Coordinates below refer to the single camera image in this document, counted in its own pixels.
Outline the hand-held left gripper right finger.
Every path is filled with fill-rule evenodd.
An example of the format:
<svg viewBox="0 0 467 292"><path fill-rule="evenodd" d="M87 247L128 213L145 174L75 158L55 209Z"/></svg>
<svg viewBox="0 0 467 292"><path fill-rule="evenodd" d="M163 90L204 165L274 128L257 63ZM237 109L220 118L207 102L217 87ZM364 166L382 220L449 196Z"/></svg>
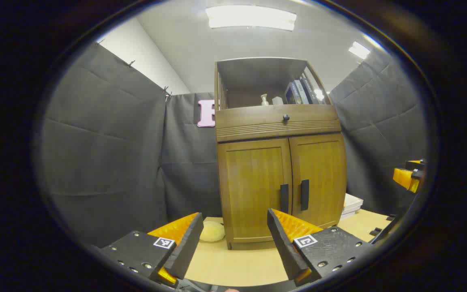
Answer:
<svg viewBox="0 0 467 292"><path fill-rule="evenodd" d="M374 248L337 225L320 228L272 208L267 226L284 270L296 286L330 281Z"/></svg>

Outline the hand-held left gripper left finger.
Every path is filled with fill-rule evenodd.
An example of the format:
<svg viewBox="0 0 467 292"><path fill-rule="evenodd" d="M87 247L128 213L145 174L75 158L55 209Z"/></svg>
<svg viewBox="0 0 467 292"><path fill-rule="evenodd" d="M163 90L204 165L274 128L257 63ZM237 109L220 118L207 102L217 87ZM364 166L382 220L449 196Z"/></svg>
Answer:
<svg viewBox="0 0 467 292"><path fill-rule="evenodd" d="M131 231L98 251L143 279L177 286L185 278L203 228L202 213L193 213L150 232Z"/></svg>

